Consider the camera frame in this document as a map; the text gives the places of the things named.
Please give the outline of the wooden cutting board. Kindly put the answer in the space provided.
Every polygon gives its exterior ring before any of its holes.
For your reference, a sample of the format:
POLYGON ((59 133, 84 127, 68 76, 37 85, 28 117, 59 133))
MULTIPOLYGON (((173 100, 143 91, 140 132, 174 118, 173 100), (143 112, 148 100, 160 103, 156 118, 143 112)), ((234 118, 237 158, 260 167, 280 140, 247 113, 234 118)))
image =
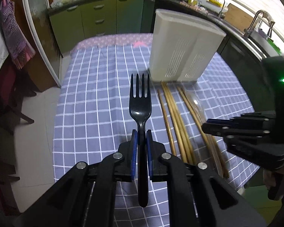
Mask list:
POLYGON ((228 11, 225 13, 224 20, 244 33, 244 30, 250 26, 253 17, 231 3, 227 8, 228 11))

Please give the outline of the sliding glass door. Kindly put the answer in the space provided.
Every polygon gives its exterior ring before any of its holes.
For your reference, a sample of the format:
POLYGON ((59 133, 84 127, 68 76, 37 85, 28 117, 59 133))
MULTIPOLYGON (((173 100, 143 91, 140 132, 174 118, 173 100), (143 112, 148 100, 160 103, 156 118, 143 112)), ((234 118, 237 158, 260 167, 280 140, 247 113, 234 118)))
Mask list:
POLYGON ((48 0, 22 0, 25 16, 37 50, 55 84, 60 87, 61 53, 48 16, 48 0))

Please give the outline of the blue checkered tablecloth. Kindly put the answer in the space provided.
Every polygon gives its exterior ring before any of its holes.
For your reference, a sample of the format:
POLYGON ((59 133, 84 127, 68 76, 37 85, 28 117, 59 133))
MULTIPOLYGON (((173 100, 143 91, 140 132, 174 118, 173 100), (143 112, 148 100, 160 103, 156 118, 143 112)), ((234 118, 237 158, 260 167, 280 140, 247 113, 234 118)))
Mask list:
MULTIPOLYGON (((115 152, 119 144, 130 140, 136 123, 129 114, 130 77, 147 75, 151 53, 150 39, 117 43, 113 35, 108 46, 77 46, 71 53, 57 104, 53 137, 54 180, 59 180, 77 162, 94 164, 115 152)), ((201 134, 177 87, 194 93, 202 102, 206 118, 230 119, 253 112, 252 104, 230 67, 216 52, 196 83, 170 83, 168 87, 180 111, 193 145, 195 157, 215 167, 201 134)), ((171 153, 157 90, 161 84, 150 82, 152 114, 146 129, 153 139, 171 153)), ((216 137, 230 177, 227 182, 240 189, 259 170, 256 166, 226 151, 216 137)), ((113 226, 169 226, 165 182, 149 182, 149 203, 138 205, 137 179, 118 182, 113 226)))

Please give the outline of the black plastic fork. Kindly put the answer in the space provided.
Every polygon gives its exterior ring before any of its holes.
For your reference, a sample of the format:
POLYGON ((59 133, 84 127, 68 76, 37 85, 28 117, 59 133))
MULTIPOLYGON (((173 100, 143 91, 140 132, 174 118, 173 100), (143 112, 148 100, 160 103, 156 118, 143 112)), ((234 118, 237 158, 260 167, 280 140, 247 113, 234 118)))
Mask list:
POLYGON ((129 112, 137 124, 137 172, 138 172, 138 203, 142 208, 148 205, 148 161, 146 146, 146 122, 151 116, 152 103, 150 93, 150 79, 145 76, 131 77, 129 112))

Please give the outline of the purple plaid apron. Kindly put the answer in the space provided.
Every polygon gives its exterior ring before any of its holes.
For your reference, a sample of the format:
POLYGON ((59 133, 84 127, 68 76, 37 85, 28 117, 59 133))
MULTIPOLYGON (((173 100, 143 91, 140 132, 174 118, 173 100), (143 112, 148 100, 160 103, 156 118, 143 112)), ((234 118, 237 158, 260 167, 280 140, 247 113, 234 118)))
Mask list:
POLYGON ((0 2, 0 26, 11 59, 16 68, 21 70, 36 52, 16 21, 15 3, 12 0, 0 2))

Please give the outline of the green kitchen cabinets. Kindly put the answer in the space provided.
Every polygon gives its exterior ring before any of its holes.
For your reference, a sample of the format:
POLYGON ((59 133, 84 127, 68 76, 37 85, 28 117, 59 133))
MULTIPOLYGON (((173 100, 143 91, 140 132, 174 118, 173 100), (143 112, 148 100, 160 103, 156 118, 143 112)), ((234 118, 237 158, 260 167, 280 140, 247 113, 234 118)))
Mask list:
POLYGON ((155 0, 96 0, 51 12, 61 54, 94 36, 150 33, 155 0))

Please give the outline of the white plastic utensil holder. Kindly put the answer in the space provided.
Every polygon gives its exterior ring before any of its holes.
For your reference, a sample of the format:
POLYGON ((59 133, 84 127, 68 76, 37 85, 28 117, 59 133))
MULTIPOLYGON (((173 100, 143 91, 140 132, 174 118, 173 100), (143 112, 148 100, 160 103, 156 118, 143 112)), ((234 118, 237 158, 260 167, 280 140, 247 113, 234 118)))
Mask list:
POLYGON ((157 9, 149 59, 155 82, 195 82, 226 33, 205 19, 157 9))

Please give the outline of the chrome sink faucet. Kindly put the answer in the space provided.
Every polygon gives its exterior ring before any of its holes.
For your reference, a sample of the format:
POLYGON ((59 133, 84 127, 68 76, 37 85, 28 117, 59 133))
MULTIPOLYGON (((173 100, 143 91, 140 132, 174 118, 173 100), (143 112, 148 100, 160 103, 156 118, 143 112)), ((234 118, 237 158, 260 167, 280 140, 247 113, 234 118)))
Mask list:
POLYGON ((275 21, 273 20, 272 16, 265 10, 259 10, 256 12, 251 24, 249 25, 248 28, 244 29, 244 37, 248 38, 253 30, 257 27, 260 26, 261 23, 263 22, 263 19, 266 19, 266 21, 268 22, 268 32, 266 33, 266 35, 271 38, 272 36, 272 29, 273 26, 275 25, 275 21))

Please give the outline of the clear plastic spoon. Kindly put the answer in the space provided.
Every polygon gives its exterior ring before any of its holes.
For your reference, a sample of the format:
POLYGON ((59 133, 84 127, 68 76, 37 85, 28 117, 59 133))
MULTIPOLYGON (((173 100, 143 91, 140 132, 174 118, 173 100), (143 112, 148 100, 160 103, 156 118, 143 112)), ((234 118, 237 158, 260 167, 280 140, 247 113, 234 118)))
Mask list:
POLYGON ((188 92, 188 91, 184 91, 184 95, 190 105, 190 107, 193 110, 194 113, 194 117, 196 117, 197 119, 197 126, 200 130, 201 136, 204 140, 204 142, 206 143, 208 150, 214 160, 215 163, 215 167, 216 170, 218 172, 218 175, 220 175, 220 177, 224 177, 224 170, 223 170, 223 166, 221 163, 221 159, 220 159, 220 155, 217 151, 216 145, 213 141, 213 137, 209 134, 205 134, 202 130, 202 124, 206 122, 206 117, 205 117, 205 113, 203 110, 203 106, 200 102, 200 100, 196 97, 195 94, 193 94, 192 92, 188 92))

